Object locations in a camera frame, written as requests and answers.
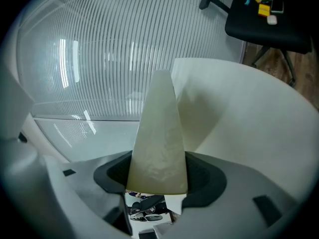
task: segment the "white curved panel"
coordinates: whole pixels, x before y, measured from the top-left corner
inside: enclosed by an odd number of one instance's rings
[[[182,57],[239,62],[243,42],[226,35],[225,13],[199,2],[47,0],[28,12],[17,59],[32,115],[139,120],[154,70]]]
[[[186,151],[252,167],[306,199],[319,167],[311,103],[267,73],[215,59],[176,59],[172,81]]]

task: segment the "black base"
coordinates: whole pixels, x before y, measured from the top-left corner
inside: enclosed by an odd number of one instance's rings
[[[254,67],[254,68],[257,68],[256,66],[256,62],[262,57],[265,55],[265,53],[270,49],[270,47],[267,47],[267,46],[263,46],[260,51],[257,53],[257,55],[255,56],[255,58],[253,59],[252,63],[251,63],[251,66]],[[294,87],[295,84],[296,84],[296,73],[295,73],[295,69],[293,67],[293,64],[290,60],[290,57],[287,53],[286,50],[280,50],[285,58],[285,61],[288,65],[288,68],[289,68],[289,72],[290,72],[290,75],[291,75],[291,79],[289,81],[289,86],[291,87]]]

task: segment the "white surface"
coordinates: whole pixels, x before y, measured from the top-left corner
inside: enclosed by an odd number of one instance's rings
[[[153,73],[126,189],[157,195],[187,192],[183,137],[168,70]]]
[[[181,203],[186,194],[181,195],[165,195],[166,206],[169,210],[181,215]]]
[[[269,25],[277,25],[277,17],[275,15],[268,15],[267,16],[267,23]]]
[[[222,60],[176,59],[172,79],[186,151],[253,167],[305,199],[319,167],[319,114],[305,98]]]

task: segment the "black chair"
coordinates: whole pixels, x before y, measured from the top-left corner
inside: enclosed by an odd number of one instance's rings
[[[267,19],[258,15],[259,5],[254,0],[249,5],[245,5],[246,0],[233,0],[230,8],[219,0],[201,0],[199,8],[207,8],[210,2],[228,13],[225,32],[229,36],[263,46],[251,63],[253,67],[271,47],[281,50],[291,74],[289,85],[293,87],[296,73],[287,50],[302,54],[311,51],[310,35],[301,16],[294,15],[296,3],[284,0],[284,13],[276,14],[277,25],[268,25]]]
[[[149,198],[146,198],[145,200],[141,202],[135,202],[132,204],[132,211],[138,211],[138,212],[145,212],[149,208],[157,205],[158,203],[162,202],[165,199],[163,195],[154,195]]]

